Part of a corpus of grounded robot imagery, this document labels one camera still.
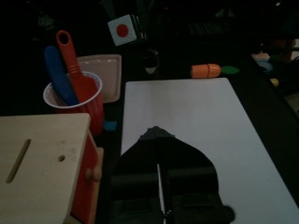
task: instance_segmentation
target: white table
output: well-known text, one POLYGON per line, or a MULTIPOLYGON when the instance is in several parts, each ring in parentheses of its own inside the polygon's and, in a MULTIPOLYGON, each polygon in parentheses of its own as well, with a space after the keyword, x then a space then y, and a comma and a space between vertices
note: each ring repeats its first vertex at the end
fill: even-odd
POLYGON ((214 163, 234 223, 298 223, 295 201, 227 79, 128 82, 122 153, 154 126, 214 163))

